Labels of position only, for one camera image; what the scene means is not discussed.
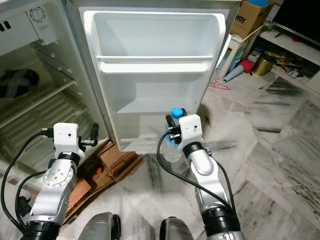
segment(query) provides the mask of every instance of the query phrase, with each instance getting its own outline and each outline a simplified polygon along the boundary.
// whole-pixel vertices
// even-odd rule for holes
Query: refrigerator
[[[0,175],[28,137],[58,122],[98,145],[155,153],[172,108],[195,114],[241,0],[0,1]],[[25,150],[8,180],[48,168],[52,139]],[[30,188],[39,188],[37,180]]]

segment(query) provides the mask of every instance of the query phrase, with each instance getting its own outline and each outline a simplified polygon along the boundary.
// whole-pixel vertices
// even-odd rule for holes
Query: cardboard box
[[[231,34],[237,34],[243,39],[264,24],[275,0],[269,0],[269,5],[260,7],[247,1],[242,3],[231,27]]]

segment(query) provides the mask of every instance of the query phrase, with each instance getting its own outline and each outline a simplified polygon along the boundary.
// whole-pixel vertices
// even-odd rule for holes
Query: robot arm
[[[95,146],[98,142],[81,141],[75,123],[55,124],[53,135],[56,159],[44,174],[43,187],[31,209],[21,240],[57,238],[68,210],[70,194],[76,186],[78,165],[85,159],[84,145]]]
[[[187,158],[198,184],[229,202],[225,190],[219,181],[217,162],[211,151],[203,148],[202,126],[196,114],[178,119],[179,125],[169,127],[170,139],[178,144],[178,150]],[[168,125],[171,116],[167,115]],[[195,197],[205,225],[208,240],[245,240],[235,209],[230,209],[214,196],[195,188]]]

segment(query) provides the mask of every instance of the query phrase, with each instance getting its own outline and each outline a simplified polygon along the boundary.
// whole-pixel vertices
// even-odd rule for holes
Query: black cable
[[[233,209],[231,208],[231,206],[224,200],[222,199],[221,197],[219,197],[218,195],[214,194],[213,192],[209,191],[208,189],[206,189],[205,187],[199,185],[198,183],[184,177],[184,176],[181,176],[180,174],[170,170],[166,165],[165,163],[163,162],[163,160],[161,159],[161,156],[160,156],[160,146],[161,146],[161,143],[162,141],[164,140],[164,138],[169,135],[170,132],[167,131],[166,133],[164,133],[161,137],[160,137],[160,140],[158,142],[158,145],[157,145],[157,148],[156,148],[156,158],[160,164],[160,166],[166,171],[168,172],[169,174],[187,182],[188,184],[191,184],[193,186],[195,186],[196,188],[206,192],[207,194],[209,194],[210,196],[214,197],[215,199],[217,199],[218,201],[220,201],[226,208],[230,209],[231,211],[233,211]]]
[[[229,178],[228,178],[228,175],[227,175],[227,172],[226,170],[224,169],[224,167],[220,164],[220,162],[216,161],[216,164],[219,166],[219,168],[222,170],[223,172],[223,175],[224,175],[224,178],[225,178],[225,181],[226,181],[226,185],[228,186],[228,191],[229,191],[229,197],[230,197],[230,202],[231,202],[231,206],[232,206],[232,209],[233,209],[233,212],[234,214],[237,216],[237,213],[236,213],[236,205],[235,205],[235,200],[234,200],[234,195],[232,193],[232,189],[231,189],[231,184],[230,184],[230,181],[229,181]]]
[[[22,220],[22,217],[20,216],[19,207],[18,207],[21,189],[23,188],[24,184],[25,184],[29,179],[31,179],[31,178],[33,178],[33,177],[35,177],[35,176],[44,174],[44,173],[46,173],[46,171],[39,171],[39,172],[36,172],[36,173],[31,174],[30,176],[27,176],[27,177],[20,183],[20,185],[19,185],[19,187],[18,187],[18,190],[16,191],[15,202],[14,202],[15,215],[16,215],[16,218],[18,219],[20,225],[23,226],[24,228],[26,228],[26,225],[25,225],[24,221]]]
[[[7,209],[6,206],[6,202],[5,202],[5,185],[6,185],[6,181],[7,181],[7,177],[9,174],[10,169],[13,167],[13,165],[15,164],[15,162],[18,160],[18,158],[20,157],[21,153],[24,151],[24,149],[27,147],[27,145],[36,137],[41,136],[41,135],[45,135],[46,131],[40,131],[34,135],[32,135],[26,142],[25,144],[22,146],[22,148],[20,149],[20,151],[18,152],[18,154],[15,156],[15,158],[12,160],[12,162],[9,164],[8,168],[6,169],[4,175],[3,175],[3,179],[2,179],[2,184],[1,184],[1,206],[3,209],[4,214],[8,217],[8,219],[19,229],[19,231],[21,233],[24,232],[25,228],[23,226],[21,226],[17,220],[14,219],[14,217],[10,214],[10,212]]]

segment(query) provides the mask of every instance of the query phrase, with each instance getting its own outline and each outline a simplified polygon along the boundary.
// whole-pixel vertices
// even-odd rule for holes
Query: blue bottle cap
[[[174,109],[172,109],[171,115],[174,119],[179,119],[179,118],[183,117],[184,112],[182,111],[181,108],[174,108]]]

